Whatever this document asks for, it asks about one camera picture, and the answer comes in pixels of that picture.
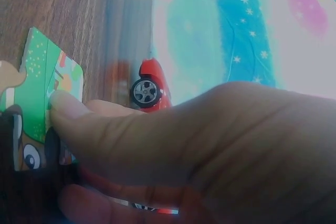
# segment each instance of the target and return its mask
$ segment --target finger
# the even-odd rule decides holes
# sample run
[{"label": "finger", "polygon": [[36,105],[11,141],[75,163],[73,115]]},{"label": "finger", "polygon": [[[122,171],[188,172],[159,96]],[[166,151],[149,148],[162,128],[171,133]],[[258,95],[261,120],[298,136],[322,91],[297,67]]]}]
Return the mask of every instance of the finger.
[{"label": "finger", "polygon": [[113,202],[78,185],[69,185],[60,194],[59,207],[63,214],[78,224],[99,223],[177,223],[178,216],[134,209]]},{"label": "finger", "polygon": [[[330,138],[335,114],[335,102],[246,83],[217,87],[170,109],[117,118],[92,113],[68,94],[55,92],[51,103],[51,121],[61,138],[96,174],[133,186],[190,182],[214,195],[281,137],[295,141],[286,137],[287,147],[277,149],[284,153],[273,159],[293,144],[310,148],[301,141],[307,132],[314,140]],[[277,162],[263,162],[255,172]],[[257,179],[239,178],[240,183]]]},{"label": "finger", "polygon": [[[206,155],[203,138],[218,134],[213,118],[222,114],[209,99],[198,100],[151,114],[108,118],[57,91],[51,121],[81,164],[114,183],[184,186]],[[206,110],[199,109],[200,102]]]},{"label": "finger", "polygon": [[122,186],[82,167],[79,173],[84,182],[105,195],[148,207],[177,209],[184,196],[185,187]]},{"label": "finger", "polygon": [[131,114],[143,114],[143,112],[139,110],[126,108],[122,105],[102,100],[91,100],[85,105],[94,113],[104,116],[127,116]]}]

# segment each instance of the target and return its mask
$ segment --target toy car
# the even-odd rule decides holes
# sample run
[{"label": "toy car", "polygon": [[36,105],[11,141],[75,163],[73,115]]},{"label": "toy car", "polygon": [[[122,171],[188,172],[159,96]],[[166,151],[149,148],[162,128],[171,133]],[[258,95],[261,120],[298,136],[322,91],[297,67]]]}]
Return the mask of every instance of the toy car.
[{"label": "toy car", "polygon": [[171,94],[159,62],[155,59],[142,61],[137,80],[130,92],[131,100],[143,112],[153,112],[171,107]]}]

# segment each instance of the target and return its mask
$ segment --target star pattern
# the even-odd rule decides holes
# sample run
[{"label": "star pattern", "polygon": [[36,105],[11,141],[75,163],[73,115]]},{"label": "star pattern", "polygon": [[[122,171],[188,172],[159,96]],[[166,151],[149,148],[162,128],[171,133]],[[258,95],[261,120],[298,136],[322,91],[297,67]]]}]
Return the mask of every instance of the star pattern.
[{"label": "star pattern", "polygon": [[225,65],[224,81],[276,86],[272,54],[259,0],[218,0]]}]

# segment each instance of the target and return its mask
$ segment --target wooden surface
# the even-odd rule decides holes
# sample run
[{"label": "wooden surface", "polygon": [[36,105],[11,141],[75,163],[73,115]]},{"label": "wooden surface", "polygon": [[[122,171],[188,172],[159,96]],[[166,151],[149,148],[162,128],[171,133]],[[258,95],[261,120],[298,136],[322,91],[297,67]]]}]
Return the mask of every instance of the wooden surface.
[{"label": "wooden surface", "polygon": [[[128,104],[130,69],[150,53],[152,0],[1,0],[0,60],[19,67],[36,26],[83,67],[83,100]],[[0,118],[0,223],[66,223],[57,210],[75,167],[13,171],[10,118]]]}]

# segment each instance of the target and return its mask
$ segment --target white star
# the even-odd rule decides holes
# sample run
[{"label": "white star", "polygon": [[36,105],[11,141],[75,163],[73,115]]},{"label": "white star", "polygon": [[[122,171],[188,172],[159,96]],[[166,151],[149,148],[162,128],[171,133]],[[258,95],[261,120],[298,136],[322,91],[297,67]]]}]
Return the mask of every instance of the white star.
[{"label": "white star", "polygon": [[252,9],[247,8],[247,9],[246,9],[246,13],[247,13],[248,15],[252,15],[252,14],[253,14],[253,11],[252,11]]},{"label": "white star", "polygon": [[234,61],[235,63],[240,63],[240,57],[239,57],[239,56],[235,56],[235,57],[233,58],[233,61]]},{"label": "white star", "polygon": [[261,51],[260,55],[263,59],[267,59],[268,57],[268,53],[266,51]]},{"label": "white star", "polygon": [[261,81],[262,81],[262,79],[259,78],[259,77],[255,77],[255,78],[253,79],[253,82],[256,82],[256,83],[260,83]]},{"label": "white star", "polygon": [[242,1],[244,4],[248,3],[248,0],[240,0],[240,1]]},{"label": "white star", "polygon": [[297,13],[296,13],[296,16],[300,19],[300,18],[303,17],[303,13],[301,13],[301,12],[297,12]]}]

